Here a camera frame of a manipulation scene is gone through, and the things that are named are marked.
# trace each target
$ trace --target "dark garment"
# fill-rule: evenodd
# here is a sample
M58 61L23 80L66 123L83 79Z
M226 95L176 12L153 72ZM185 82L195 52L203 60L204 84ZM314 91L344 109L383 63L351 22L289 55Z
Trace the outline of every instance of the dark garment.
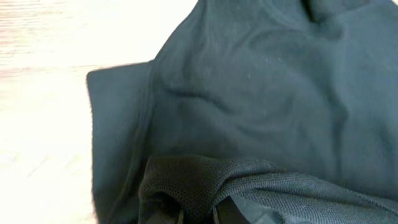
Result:
M200 0L153 61L88 75L100 222L138 219L158 156L264 159L395 203L397 65L391 1Z

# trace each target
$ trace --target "dark teal fabric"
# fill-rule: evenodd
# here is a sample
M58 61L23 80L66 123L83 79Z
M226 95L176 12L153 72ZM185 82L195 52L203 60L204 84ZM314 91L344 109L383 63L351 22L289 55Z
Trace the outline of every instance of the dark teal fabric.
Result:
M100 222L138 218L157 156L265 159L397 201L397 65L391 1L200 0L153 61L88 75Z

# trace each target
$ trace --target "wooden table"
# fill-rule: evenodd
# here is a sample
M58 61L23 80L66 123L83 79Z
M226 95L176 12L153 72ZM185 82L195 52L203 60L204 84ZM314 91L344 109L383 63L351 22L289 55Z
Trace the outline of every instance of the wooden table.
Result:
M0 223L95 222L85 75L154 58L195 2L0 0Z

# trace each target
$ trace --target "light wood surface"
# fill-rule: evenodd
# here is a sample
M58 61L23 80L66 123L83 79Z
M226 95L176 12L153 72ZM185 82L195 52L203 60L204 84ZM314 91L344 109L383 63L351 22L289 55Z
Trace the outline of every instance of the light wood surface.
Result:
M153 59L195 2L0 0L0 223L95 223L85 75Z

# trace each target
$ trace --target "cloth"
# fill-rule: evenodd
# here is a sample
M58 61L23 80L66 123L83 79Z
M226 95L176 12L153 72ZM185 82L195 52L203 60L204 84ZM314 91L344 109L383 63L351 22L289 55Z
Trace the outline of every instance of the cloth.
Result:
M264 159L397 201L397 52L391 1L200 0L153 61L88 75L100 223L138 220L162 156Z

